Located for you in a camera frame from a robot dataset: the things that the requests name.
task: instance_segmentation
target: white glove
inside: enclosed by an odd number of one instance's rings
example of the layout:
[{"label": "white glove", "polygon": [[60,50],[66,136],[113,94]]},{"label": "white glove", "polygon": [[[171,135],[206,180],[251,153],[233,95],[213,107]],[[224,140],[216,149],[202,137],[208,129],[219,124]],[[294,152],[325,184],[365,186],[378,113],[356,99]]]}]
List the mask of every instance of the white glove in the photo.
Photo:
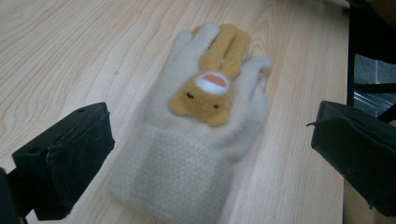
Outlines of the white glove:
[{"label": "white glove", "polygon": [[212,127],[171,112],[169,100],[199,72],[200,58],[218,34],[219,27],[209,23],[196,35],[182,32],[177,37],[110,177],[109,190],[117,199],[165,223],[217,221],[233,164],[248,152],[267,119],[261,72],[268,73],[271,62],[263,57],[243,63],[227,123]]}]

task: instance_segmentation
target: orange plush toy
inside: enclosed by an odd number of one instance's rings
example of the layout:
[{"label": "orange plush toy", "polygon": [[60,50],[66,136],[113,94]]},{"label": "orange plush toy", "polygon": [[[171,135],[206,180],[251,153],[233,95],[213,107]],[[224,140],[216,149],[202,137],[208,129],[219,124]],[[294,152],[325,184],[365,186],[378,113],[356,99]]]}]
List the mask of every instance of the orange plush toy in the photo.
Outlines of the orange plush toy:
[{"label": "orange plush toy", "polygon": [[171,98],[172,112],[203,120],[210,126],[226,123],[233,98],[232,83],[240,73],[249,42],[250,37],[244,31],[231,24],[221,25],[219,35],[200,59],[201,71]]}]

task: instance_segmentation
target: plush toy face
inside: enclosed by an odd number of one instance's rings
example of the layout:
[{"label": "plush toy face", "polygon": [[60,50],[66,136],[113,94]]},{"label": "plush toy face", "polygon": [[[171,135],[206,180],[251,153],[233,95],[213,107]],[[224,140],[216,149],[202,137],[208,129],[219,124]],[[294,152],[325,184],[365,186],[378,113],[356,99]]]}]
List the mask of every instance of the plush toy face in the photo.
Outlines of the plush toy face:
[{"label": "plush toy face", "polygon": [[171,110],[218,126],[228,121],[231,84],[220,72],[206,72],[191,77],[170,101]]}]

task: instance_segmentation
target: black plastic block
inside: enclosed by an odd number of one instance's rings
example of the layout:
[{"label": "black plastic block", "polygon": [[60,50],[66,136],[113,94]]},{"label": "black plastic block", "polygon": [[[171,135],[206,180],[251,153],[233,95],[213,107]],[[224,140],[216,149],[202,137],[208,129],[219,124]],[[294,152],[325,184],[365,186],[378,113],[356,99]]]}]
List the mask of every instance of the black plastic block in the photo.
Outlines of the black plastic block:
[{"label": "black plastic block", "polygon": [[16,151],[39,220],[67,216],[114,147],[105,103],[82,107]]},{"label": "black plastic block", "polygon": [[322,102],[312,148],[378,212],[396,216],[396,128],[358,109]]}]

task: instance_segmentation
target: wooden table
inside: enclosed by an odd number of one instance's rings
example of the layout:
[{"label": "wooden table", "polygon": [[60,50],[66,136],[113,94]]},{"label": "wooden table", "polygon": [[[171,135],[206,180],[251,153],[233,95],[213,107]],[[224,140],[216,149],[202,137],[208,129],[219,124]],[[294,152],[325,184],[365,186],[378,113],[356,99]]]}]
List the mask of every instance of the wooden table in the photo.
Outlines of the wooden table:
[{"label": "wooden table", "polygon": [[[343,178],[311,149],[320,101],[346,101],[343,0],[1,0],[0,166],[73,110],[106,102],[117,141],[71,214],[53,223],[153,223],[121,206],[104,183],[128,120],[161,72],[173,40],[208,21],[252,36],[273,61],[261,141],[237,164],[220,223],[341,223]],[[37,223],[35,214],[28,216]]]}]

